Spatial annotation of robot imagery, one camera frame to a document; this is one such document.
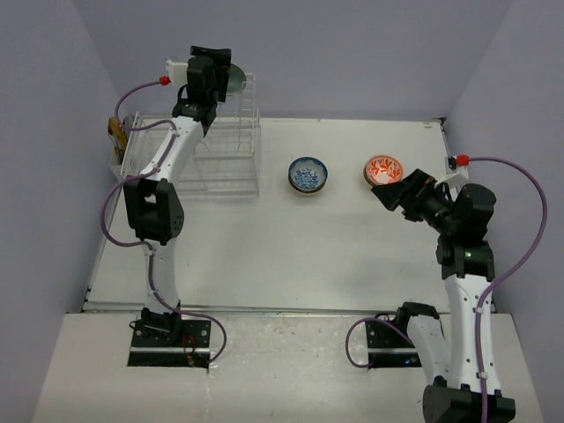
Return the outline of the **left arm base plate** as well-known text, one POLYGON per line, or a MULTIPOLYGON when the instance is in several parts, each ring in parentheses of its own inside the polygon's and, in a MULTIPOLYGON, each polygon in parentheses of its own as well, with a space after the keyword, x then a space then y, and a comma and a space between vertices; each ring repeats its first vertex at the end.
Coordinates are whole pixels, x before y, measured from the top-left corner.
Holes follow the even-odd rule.
POLYGON ((171 331, 150 328, 136 320, 128 367, 209 368, 211 323, 207 320, 176 321, 171 331))

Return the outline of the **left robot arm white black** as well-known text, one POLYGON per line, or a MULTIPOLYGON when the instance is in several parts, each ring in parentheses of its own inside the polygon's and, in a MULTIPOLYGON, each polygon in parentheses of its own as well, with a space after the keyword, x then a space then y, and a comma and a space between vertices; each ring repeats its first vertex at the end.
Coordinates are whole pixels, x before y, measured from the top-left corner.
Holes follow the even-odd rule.
POLYGON ((226 99, 231 64, 230 49, 197 46, 191 47, 186 63, 167 62, 167 81, 179 87, 164 121, 170 128, 144 170, 122 186, 129 226, 147 259, 148 294, 140 322, 164 346, 177 344, 183 334, 174 250, 184 210, 175 186, 226 99))

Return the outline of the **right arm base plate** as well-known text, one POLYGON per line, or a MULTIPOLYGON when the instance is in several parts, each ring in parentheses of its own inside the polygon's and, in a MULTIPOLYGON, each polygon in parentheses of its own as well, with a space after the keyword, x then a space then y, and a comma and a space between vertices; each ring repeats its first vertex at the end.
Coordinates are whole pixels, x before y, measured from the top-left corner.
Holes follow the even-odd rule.
POLYGON ((415 348, 385 324, 365 323, 370 368, 421 367, 415 348))

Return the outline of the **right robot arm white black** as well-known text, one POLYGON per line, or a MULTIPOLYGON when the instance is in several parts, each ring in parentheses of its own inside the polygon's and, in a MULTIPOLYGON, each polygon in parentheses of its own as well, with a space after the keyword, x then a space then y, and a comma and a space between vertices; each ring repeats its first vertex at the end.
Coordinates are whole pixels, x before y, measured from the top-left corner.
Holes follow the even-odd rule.
POLYGON ((494 254, 485 239, 495 194, 466 183, 455 198, 449 185, 417 169, 400 182, 376 185, 373 194, 411 222, 437 231, 435 251, 450 308, 445 338, 436 309, 406 302, 391 329, 395 340, 414 346, 427 378, 422 411, 426 422, 510 422, 516 402, 505 397, 495 366, 491 333, 494 254))

